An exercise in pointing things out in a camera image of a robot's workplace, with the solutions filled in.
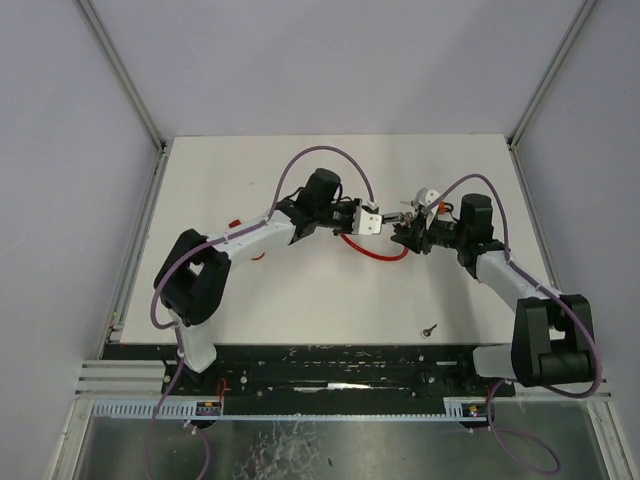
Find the cable lock keys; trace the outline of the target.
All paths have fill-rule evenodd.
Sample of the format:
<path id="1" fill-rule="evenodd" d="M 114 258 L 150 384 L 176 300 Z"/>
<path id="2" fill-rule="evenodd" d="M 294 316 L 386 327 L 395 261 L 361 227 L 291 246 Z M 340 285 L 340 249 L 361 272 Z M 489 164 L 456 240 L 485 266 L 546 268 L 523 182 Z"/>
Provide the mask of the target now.
<path id="1" fill-rule="evenodd" d="M 409 225 L 415 220 L 418 214 L 418 209 L 416 208 L 413 200 L 402 200 L 401 204 L 405 206 L 405 210 L 400 213 L 399 222 L 404 225 Z"/>

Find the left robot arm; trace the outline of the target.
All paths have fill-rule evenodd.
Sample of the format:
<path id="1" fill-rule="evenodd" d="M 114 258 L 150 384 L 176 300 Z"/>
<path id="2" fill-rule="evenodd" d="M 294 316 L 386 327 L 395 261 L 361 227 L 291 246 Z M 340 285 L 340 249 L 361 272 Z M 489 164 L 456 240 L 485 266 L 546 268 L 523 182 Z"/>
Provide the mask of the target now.
<path id="1" fill-rule="evenodd" d="M 217 359 L 209 321 L 221 305 L 233 270 L 318 228 L 336 235 L 353 231 L 366 203 L 343 198 L 341 192 L 340 177 L 318 168 L 304 186 L 245 226 L 213 237 L 194 229 L 180 234 L 154 279 L 151 320 L 157 329 L 175 331 L 178 357 L 189 370 L 201 373 Z"/>

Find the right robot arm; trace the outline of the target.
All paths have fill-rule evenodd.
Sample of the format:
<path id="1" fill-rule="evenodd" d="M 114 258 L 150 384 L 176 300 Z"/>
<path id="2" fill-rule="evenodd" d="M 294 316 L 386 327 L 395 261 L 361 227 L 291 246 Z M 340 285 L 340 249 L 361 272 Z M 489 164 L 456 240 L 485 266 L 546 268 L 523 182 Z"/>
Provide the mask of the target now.
<path id="1" fill-rule="evenodd" d="M 455 217 L 441 218 L 441 211 L 417 204 L 413 212 L 385 220 L 394 227 L 392 241 L 416 254 L 428 254 L 435 247 L 454 250 L 460 266 L 513 312 L 510 343 L 474 350 L 476 374 L 525 387 L 596 381 L 601 370 L 593 351 L 588 300 L 546 287 L 516 264 L 505 243 L 494 236 L 488 196 L 464 195 Z"/>

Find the small red padlock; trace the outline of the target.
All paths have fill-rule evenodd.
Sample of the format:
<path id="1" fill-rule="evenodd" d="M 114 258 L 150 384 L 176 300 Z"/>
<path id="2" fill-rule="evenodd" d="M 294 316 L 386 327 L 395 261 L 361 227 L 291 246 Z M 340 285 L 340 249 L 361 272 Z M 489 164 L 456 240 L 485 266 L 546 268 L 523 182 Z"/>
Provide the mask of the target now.
<path id="1" fill-rule="evenodd" d="M 229 235 L 225 246 L 234 264 L 258 261 L 265 256 L 265 249 L 258 250 L 259 246 L 264 245 L 264 227 L 261 222 L 254 222 L 245 226 L 239 219 L 234 219 L 228 226 Z"/>

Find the thick red cable lock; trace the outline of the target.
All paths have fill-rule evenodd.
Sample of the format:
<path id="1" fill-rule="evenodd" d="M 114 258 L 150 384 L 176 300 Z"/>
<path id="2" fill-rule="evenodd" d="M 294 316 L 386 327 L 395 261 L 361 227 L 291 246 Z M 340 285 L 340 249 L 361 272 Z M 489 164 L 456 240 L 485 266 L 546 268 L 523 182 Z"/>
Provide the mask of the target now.
<path id="1" fill-rule="evenodd" d="M 356 252 L 358 252 L 361 255 L 364 255 L 370 259 L 376 260 L 376 261 L 380 261 L 380 262 L 387 262 L 387 263 L 391 263 L 391 262 L 398 262 L 403 260 L 404 258 L 406 258 L 409 254 L 409 250 L 406 248 L 402 248 L 399 252 L 394 253 L 394 254 L 388 254 L 388 253 L 380 253 L 377 251 L 373 251 L 370 250 L 364 246 L 362 246 L 361 244 L 357 243 L 355 240 L 353 240 L 353 237 L 355 237 L 356 235 L 352 235 L 352 234 L 346 234 L 346 235 L 340 235 L 340 238 L 353 250 L 355 250 Z"/>

